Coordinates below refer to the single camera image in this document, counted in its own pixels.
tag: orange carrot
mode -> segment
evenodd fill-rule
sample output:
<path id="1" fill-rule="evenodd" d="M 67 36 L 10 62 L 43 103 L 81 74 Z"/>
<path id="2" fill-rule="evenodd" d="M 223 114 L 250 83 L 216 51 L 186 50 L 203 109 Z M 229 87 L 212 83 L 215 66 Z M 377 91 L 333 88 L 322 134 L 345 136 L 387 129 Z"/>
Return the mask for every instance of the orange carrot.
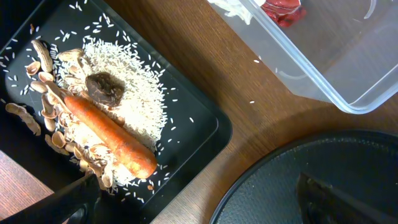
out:
<path id="1" fill-rule="evenodd" d="M 112 150 L 136 177 L 146 179 L 156 170 L 155 155 L 84 98 L 66 96 L 67 108 Z"/>

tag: brown wooden surface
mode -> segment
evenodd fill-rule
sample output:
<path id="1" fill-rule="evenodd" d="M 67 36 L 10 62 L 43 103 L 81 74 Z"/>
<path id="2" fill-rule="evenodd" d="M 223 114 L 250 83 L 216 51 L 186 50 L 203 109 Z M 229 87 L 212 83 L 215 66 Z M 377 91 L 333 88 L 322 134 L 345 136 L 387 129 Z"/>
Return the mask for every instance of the brown wooden surface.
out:
<path id="1" fill-rule="evenodd" d="M 107 2 L 233 123 L 228 147 L 154 223 L 208 223 L 222 196 L 249 166 L 302 136 L 346 128 L 398 133 L 398 96 L 361 116 L 294 96 L 265 65 L 253 62 L 256 56 L 205 0 Z M 50 193 L 3 155 L 0 163 L 2 218 Z"/>

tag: black round tray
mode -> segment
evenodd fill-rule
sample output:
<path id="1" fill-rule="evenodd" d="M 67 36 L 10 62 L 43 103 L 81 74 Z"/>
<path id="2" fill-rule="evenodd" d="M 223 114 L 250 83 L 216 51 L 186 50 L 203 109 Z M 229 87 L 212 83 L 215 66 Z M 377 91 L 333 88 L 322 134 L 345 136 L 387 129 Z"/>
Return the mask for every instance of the black round tray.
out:
<path id="1" fill-rule="evenodd" d="M 300 172 L 398 217 L 398 138 L 338 131 L 294 141 L 257 161 L 227 191 L 210 223 L 302 223 Z"/>

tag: plastic container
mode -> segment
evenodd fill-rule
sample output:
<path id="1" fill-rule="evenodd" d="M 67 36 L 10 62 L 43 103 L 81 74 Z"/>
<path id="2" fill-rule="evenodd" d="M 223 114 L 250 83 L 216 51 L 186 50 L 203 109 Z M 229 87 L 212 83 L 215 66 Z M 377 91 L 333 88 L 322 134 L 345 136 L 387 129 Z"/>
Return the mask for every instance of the plastic container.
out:
<path id="1" fill-rule="evenodd" d="M 293 94 L 364 114 L 398 91 L 398 2 L 376 1 L 302 0 L 288 28 L 255 0 L 240 0 L 249 25 L 211 5 Z"/>

